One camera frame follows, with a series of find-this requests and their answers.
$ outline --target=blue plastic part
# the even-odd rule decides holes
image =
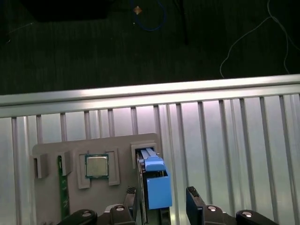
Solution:
[[[161,209],[172,206],[171,178],[168,171],[166,176],[147,178],[149,209]]]
[[[162,158],[158,157],[151,148],[141,150],[142,157],[145,162],[145,170],[147,172],[164,171],[165,163]]]
[[[163,159],[152,148],[141,149],[146,172],[164,171],[163,177],[147,178],[148,205],[150,210],[172,206],[171,178]]]

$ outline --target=cable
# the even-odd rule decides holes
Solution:
[[[179,12],[181,12],[181,9],[180,9],[178,1],[177,0],[173,0],[173,2],[174,2],[174,5],[176,6],[176,8],[179,10]]]
[[[156,28],[148,29],[148,28],[144,27],[144,26],[142,25],[142,23],[140,22],[139,18],[137,17],[137,14],[133,11],[133,14],[134,14],[134,17],[135,17],[135,22],[136,22],[143,30],[145,30],[145,31],[155,31],[155,30],[158,30],[158,29],[160,29],[160,28],[164,25],[164,23],[165,23],[165,21],[166,21],[165,8],[164,8],[164,6],[160,3],[159,0],[157,0],[157,3],[158,3],[159,6],[162,8],[163,14],[164,14],[164,15],[163,15],[163,21],[162,21],[161,24],[158,25]],[[132,10],[135,8],[135,7],[134,7],[134,0],[130,0],[130,7],[131,7]]]
[[[34,24],[34,23],[33,23],[33,22],[30,22],[30,23],[28,23],[28,24],[26,24],[26,25],[23,25],[23,26],[21,26],[21,27],[18,27],[18,28],[16,28],[16,29],[11,30],[11,31],[10,31],[9,33],[7,33],[7,34],[11,34],[11,33],[15,32],[15,31],[17,31],[17,30],[19,30],[19,29],[22,29],[22,28],[24,28],[24,27],[30,26],[30,25],[32,25],[32,24]]]
[[[228,51],[228,54],[227,54],[227,57],[226,59],[224,59],[224,61],[221,63],[220,65],[220,74],[221,74],[221,77],[225,78],[222,74],[222,66],[223,64],[228,60],[229,56],[230,56],[230,52],[231,50],[233,49],[233,47],[241,40],[243,39],[245,36],[247,36],[248,34],[252,33],[253,31],[255,31],[256,29],[258,29],[261,25],[263,25],[264,22],[266,22],[268,19],[272,18],[271,16],[269,16],[268,18],[264,19],[264,21],[262,21],[257,27],[255,27],[254,29],[252,29],[251,31],[247,32],[246,34],[244,34],[242,37],[240,37],[239,39],[237,39],[232,45],[231,47],[229,48],[229,51]]]
[[[228,51],[228,55],[227,57],[225,58],[225,60],[221,63],[220,65],[220,74],[221,74],[221,77],[222,78],[225,78],[222,74],[222,66],[223,64],[228,60],[229,58],[229,55],[230,55],[230,52],[232,50],[232,48],[242,39],[244,38],[245,36],[247,36],[248,34],[252,33],[253,31],[255,31],[256,29],[258,29],[264,22],[266,22],[268,19],[272,18],[276,23],[279,24],[280,28],[282,29],[282,31],[285,33],[285,38],[286,38],[286,52],[285,52],[285,59],[284,59],[284,62],[283,62],[283,65],[285,67],[285,70],[288,74],[290,74],[289,70],[287,69],[286,67],[286,60],[287,60],[287,57],[288,57],[288,54],[289,54],[289,41],[291,42],[291,44],[297,49],[300,51],[300,48],[295,45],[295,43],[293,42],[293,40],[291,39],[291,37],[287,34],[286,32],[286,29],[285,27],[279,22],[279,20],[274,17],[270,11],[270,0],[268,0],[268,3],[267,3],[267,9],[268,9],[268,13],[269,13],[269,17],[266,18],[263,22],[261,22],[257,27],[255,27],[253,30],[249,31],[248,33],[244,34],[242,37],[240,37],[236,42],[233,43],[233,45],[229,48],[229,51]]]

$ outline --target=metal slat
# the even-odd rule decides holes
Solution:
[[[209,203],[209,196],[207,185],[209,174],[205,168],[205,156],[203,154],[203,141],[200,129],[200,118],[198,103],[183,103],[181,104],[182,110],[182,123],[184,144],[187,159],[187,177],[188,185],[194,186],[202,199]]]
[[[68,141],[84,140],[86,138],[84,112],[66,113],[66,124],[63,126],[66,126]]]
[[[270,141],[271,160],[274,173],[279,224],[295,224],[290,190],[285,137],[278,96],[266,97],[265,110]]]
[[[115,136],[125,136],[133,134],[131,109],[113,109],[113,125]]]
[[[99,121],[100,121],[100,137],[113,137],[113,125],[112,117],[109,118],[108,110],[99,111]]]
[[[36,126],[34,130],[30,130],[29,120],[27,117],[19,117],[16,119],[16,128],[17,128],[17,149],[15,154],[17,155],[17,164],[18,164],[18,179],[19,179],[19,191],[20,191],[20,211],[21,211],[21,224],[32,224],[32,221],[35,221],[33,217],[32,210],[35,210],[35,197],[32,189],[32,180],[34,177],[31,176],[30,164],[27,160],[31,155],[31,150],[29,148],[29,135],[30,133],[36,132]]]
[[[292,203],[295,224],[300,224],[300,98],[299,95],[283,96],[282,113],[285,116],[285,143],[289,164]]]
[[[219,101],[203,102],[213,204],[231,212]]]
[[[232,162],[233,193],[236,201],[235,208],[236,210],[252,209],[240,100],[233,99],[230,100],[230,103],[229,100],[226,100],[225,112],[227,117],[230,159]]]
[[[132,122],[132,134],[137,135],[137,115],[136,115],[136,108],[131,108],[131,122]]]
[[[136,108],[137,133],[155,133],[155,118],[153,106],[141,106]]]
[[[248,150],[250,152],[248,160],[251,161],[253,173],[253,187],[250,189],[255,192],[257,207],[255,210],[270,219],[274,219],[260,99],[246,98],[245,111],[249,139]]]
[[[233,212],[235,212],[236,209],[242,209],[244,207],[244,197],[241,188],[240,153],[236,139],[237,129],[234,123],[236,115],[233,109],[232,100],[224,101],[224,116],[228,145],[228,160],[230,161],[229,165],[231,166],[232,176]]]
[[[16,225],[15,172],[11,118],[0,119],[0,224]]]
[[[224,141],[224,153],[225,153],[225,165],[226,165],[226,174],[227,174],[227,186],[228,186],[228,197],[229,197],[229,214],[234,215],[235,210],[235,193],[233,192],[233,172],[232,172],[232,160],[230,159],[230,149],[231,145],[228,141],[228,132],[227,132],[227,122],[226,122],[226,114],[225,114],[225,105],[224,101],[219,101],[220,104],[220,113],[221,113],[221,127],[223,133],[223,141]]]
[[[30,151],[30,155],[32,154],[32,149],[33,147],[38,143],[38,132],[37,132],[37,118],[36,116],[28,116],[27,117],[27,134],[28,134],[28,148]],[[27,161],[27,163],[29,164],[29,167],[31,169],[31,171],[33,171],[32,169],[32,165],[30,165],[30,157],[29,160]],[[35,225],[37,224],[37,211],[36,211],[36,201],[35,201],[35,189],[34,189],[34,179],[30,180],[30,191],[31,191],[31,205],[27,206],[27,207],[31,207],[31,217],[32,217],[32,221],[31,224]]]
[[[89,111],[89,127],[90,127],[90,138],[100,138],[100,123],[99,123],[99,111],[93,110]]]
[[[177,196],[176,207],[178,208],[179,224],[187,224],[187,213],[185,206],[184,193],[188,186],[187,181],[187,165],[183,143],[183,131],[182,131],[182,115],[180,111],[180,105],[171,104],[168,105],[169,126],[170,126],[170,138],[173,165],[173,176],[176,180],[175,194]]]
[[[42,143],[61,142],[60,114],[41,116]]]
[[[172,156],[172,144],[170,133],[170,113],[166,105],[159,105],[159,120],[162,139],[162,149],[164,160],[171,173],[172,180],[172,207],[170,207],[170,218],[172,225],[180,224],[179,209],[178,209],[178,193],[176,191],[176,178],[174,174],[174,162]]]

